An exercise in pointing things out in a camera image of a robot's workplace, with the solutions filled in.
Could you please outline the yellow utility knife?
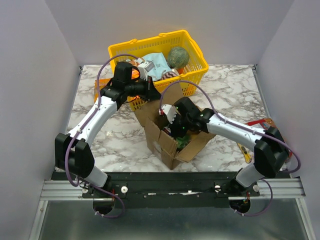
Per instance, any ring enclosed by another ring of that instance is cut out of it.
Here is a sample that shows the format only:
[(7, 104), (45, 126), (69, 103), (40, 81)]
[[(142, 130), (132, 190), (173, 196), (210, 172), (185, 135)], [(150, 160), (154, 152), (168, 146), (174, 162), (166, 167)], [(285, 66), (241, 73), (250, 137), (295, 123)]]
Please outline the yellow utility knife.
[(253, 157), (250, 154), (250, 152), (241, 144), (237, 143), (237, 146), (239, 148), (239, 150), (241, 151), (241, 153), (244, 156), (244, 160), (247, 164), (251, 163), (253, 161)]

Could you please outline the brown cardboard express box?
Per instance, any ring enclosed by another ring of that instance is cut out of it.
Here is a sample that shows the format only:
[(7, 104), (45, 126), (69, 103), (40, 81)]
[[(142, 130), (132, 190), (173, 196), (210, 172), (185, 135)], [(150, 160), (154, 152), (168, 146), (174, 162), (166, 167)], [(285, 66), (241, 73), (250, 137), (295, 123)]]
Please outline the brown cardboard express box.
[(159, 114), (159, 106), (159, 100), (151, 101), (142, 105), (134, 114), (144, 128), (147, 147), (170, 170), (173, 170), (181, 163), (191, 162), (215, 135), (188, 131), (188, 144), (179, 150), (178, 142), (164, 130), (169, 122), (165, 116)]

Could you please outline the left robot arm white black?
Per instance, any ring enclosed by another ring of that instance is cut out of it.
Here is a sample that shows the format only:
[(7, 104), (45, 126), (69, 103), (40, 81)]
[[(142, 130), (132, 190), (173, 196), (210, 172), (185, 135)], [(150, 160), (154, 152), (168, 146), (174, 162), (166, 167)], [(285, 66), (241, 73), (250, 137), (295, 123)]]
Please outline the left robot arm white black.
[(110, 194), (111, 185), (109, 176), (95, 166), (92, 142), (128, 97), (139, 97), (148, 102), (161, 98), (150, 74), (153, 67), (152, 61), (143, 61), (136, 67), (139, 76), (132, 79), (134, 65), (118, 62), (113, 77), (100, 89), (85, 117), (67, 134), (59, 133), (55, 138), (55, 166), (65, 170), (67, 175), (73, 174), (94, 185), (93, 191), (101, 198)]

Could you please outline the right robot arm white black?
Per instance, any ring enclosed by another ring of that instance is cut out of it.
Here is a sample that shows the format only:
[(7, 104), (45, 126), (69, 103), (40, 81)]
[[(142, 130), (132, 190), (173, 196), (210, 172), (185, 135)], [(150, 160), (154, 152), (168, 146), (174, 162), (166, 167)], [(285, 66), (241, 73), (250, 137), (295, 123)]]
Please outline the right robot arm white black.
[(253, 162), (239, 170), (227, 185), (236, 196), (243, 195), (248, 187), (264, 177), (275, 178), (289, 157), (284, 139), (275, 127), (255, 128), (209, 108), (200, 110), (188, 97), (180, 98), (173, 105), (162, 105), (159, 112), (166, 116), (173, 137), (182, 137), (187, 131), (201, 131), (228, 138), (254, 153)]

